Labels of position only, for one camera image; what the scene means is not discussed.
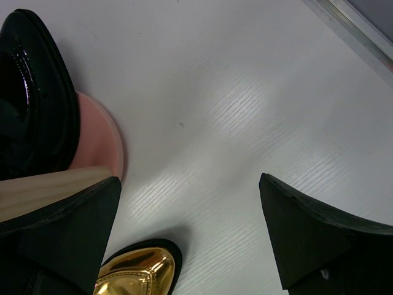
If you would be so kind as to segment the black patent loafer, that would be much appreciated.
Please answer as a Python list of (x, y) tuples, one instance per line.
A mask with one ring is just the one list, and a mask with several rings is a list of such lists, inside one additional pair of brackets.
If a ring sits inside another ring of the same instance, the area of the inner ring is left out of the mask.
[(1, 27), (1, 180), (68, 169), (79, 137), (79, 102), (52, 35), (33, 11), (13, 11)]

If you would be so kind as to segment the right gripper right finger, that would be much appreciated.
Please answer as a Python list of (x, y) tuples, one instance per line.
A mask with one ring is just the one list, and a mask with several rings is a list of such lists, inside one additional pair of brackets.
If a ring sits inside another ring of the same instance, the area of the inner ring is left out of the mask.
[(266, 173), (259, 189), (289, 294), (392, 294), (392, 226), (349, 214)]

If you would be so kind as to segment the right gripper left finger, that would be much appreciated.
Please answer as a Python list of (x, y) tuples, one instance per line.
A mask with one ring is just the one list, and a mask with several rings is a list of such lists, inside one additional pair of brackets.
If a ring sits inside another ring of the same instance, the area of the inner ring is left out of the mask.
[(1, 294), (92, 294), (122, 186), (106, 178), (1, 223)]

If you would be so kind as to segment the gold metallic loafer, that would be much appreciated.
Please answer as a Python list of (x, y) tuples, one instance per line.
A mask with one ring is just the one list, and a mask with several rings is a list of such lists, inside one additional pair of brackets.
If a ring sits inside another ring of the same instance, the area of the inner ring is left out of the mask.
[(94, 294), (172, 294), (182, 269), (181, 249), (154, 238), (127, 246), (101, 266)]

